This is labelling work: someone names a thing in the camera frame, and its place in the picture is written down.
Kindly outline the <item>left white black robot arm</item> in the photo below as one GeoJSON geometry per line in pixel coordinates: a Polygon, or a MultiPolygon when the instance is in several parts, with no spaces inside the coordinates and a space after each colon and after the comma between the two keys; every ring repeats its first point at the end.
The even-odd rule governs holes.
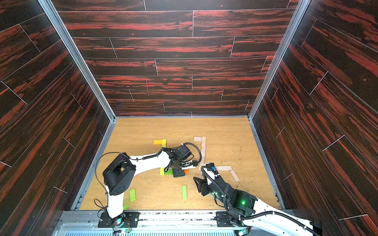
{"type": "Polygon", "coordinates": [[[119,152],[117,157],[102,173],[104,188],[107,196],[107,206],[103,207],[111,220],[118,220],[124,214],[123,201],[134,176],[153,169],[170,169],[177,177],[186,169],[197,167],[202,161],[201,149],[193,143],[183,143],[178,147],[162,147],[157,153],[129,156],[119,152]]]}

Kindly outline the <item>natural wood block neck top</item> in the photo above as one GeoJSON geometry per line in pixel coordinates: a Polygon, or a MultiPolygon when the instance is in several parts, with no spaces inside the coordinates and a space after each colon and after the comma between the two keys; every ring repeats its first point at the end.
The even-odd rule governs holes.
{"type": "Polygon", "coordinates": [[[202,139],[201,139],[201,146],[202,146],[202,147],[205,147],[205,146],[206,146],[206,137],[205,137],[205,136],[202,136],[202,139]]]}

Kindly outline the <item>small green block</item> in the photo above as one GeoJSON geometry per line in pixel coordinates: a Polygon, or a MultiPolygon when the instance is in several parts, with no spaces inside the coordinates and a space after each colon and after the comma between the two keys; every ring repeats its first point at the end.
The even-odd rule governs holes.
{"type": "Polygon", "coordinates": [[[169,169],[167,172],[164,173],[164,175],[172,175],[173,174],[173,170],[172,169],[169,169]]]}

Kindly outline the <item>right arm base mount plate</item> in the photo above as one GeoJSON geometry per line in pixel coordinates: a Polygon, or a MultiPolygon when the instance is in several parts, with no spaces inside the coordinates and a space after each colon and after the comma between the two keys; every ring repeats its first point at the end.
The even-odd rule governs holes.
{"type": "Polygon", "coordinates": [[[233,218],[229,213],[226,211],[217,211],[215,220],[217,222],[217,226],[219,228],[224,227],[242,227],[242,228],[249,228],[249,226],[242,223],[241,220],[233,218]]]}

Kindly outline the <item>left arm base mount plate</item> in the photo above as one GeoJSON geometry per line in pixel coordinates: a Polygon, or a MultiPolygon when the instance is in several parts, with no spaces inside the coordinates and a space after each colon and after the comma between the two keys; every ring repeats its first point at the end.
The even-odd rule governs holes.
{"type": "Polygon", "coordinates": [[[140,212],[124,211],[119,216],[111,218],[107,212],[101,214],[98,228],[136,228],[139,222],[140,212]]]}

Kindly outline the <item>natural wood block neck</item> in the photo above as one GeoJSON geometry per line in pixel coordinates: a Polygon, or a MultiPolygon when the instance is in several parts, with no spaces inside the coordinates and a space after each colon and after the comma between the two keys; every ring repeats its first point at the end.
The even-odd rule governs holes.
{"type": "Polygon", "coordinates": [[[205,147],[205,146],[206,146],[206,137],[205,137],[205,136],[202,136],[202,139],[201,139],[201,146],[202,146],[202,147],[205,147]]]}
{"type": "Polygon", "coordinates": [[[206,147],[202,146],[201,147],[201,156],[202,156],[202,158],[205,158],[205,154],[206,154],[206,147]]]}

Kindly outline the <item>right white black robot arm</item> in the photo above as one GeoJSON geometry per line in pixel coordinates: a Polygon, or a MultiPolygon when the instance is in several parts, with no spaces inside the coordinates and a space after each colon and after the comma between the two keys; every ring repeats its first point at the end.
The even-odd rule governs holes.
{"type": "Polygon", "coordinates": [[[315,222],[278,210],[246,191],[234,189],[220,176],[214,163],[201,167],[203,178],[194,177],[203,196],[212,195],[216,204],[225,209],[226,224],[257,228],[276,236],[321,236],[315,222]]]}

